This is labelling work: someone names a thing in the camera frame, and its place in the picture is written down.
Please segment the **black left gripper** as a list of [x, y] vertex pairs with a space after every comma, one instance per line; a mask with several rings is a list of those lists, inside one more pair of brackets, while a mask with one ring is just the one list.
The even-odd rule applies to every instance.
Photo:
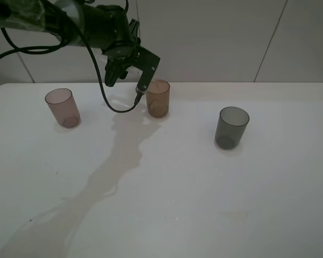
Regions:
[[113, 87], [118, 79], [125, 79], [130, 66], [130, 59], [136, 52], [137, 46], [141, 44], [139, 37], [139, 21], [132, 19], [129, 23], [129, 36], [124, 39], [115, 40], [106, 48], [101, 48], [102, 55], [107, 57], [105, 66], [104, 83]]

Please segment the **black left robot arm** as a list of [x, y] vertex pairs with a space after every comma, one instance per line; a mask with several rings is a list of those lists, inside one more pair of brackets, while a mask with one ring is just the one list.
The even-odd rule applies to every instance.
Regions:
[[[0, 54], [0, 59], [19, 52], [48, 54], [65, 46], [97, 48], [107, 57], [104, 83], [113, 87], [118, 79], [126, 78], [140, 44], [134, 32], [139, 23], [127, 18], [128, 9], [129, 1], [125, 6], [93, 6], [93, 1], [0, 1], [0, 29], [12, 47]], [[6, 28], [49, 33], [59, 43], [18, 47]]]

